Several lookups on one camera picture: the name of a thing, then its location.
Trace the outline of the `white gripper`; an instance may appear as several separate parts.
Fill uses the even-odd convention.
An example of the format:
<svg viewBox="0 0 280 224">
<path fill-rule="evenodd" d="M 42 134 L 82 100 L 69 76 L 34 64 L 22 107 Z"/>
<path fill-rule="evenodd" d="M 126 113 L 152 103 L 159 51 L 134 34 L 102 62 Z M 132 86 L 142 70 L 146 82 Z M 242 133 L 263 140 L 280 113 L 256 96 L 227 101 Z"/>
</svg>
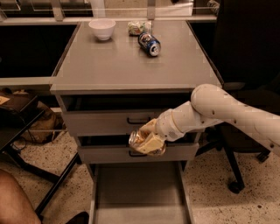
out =
<svg viewBox="0 0 280 224">
<path fill-rule="evenodd" d="M 171 108 L 163 112 L 157 119 L 148 121 L 139 129 L 142 133 L 136 150 L 143 154 L 164 154 L 165 140 L 174 142 L 185 135 L 179 129 L 182 121 L 182 110 Z"/>
</svg>

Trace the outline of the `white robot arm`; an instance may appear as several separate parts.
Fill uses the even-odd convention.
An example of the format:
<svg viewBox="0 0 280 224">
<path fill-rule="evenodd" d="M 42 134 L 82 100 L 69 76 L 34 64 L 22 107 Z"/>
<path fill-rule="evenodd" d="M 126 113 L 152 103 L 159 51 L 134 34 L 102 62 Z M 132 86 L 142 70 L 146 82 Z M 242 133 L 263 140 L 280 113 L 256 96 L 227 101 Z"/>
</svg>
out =
<svg viewBox="0 0 280 224">
<path fill-rule="evenodd" d="M 130 141 L 135 150 L 149 154 L 161 149 L 165 141 L 175 141 L 192 130 L 229 123 L 266 149 L 280 155 L 280 116 L 237 101 L 212 84 L 192 91 L 191 100 L 170 108 L 140 128 L 140 138 Z"/>
</svg>

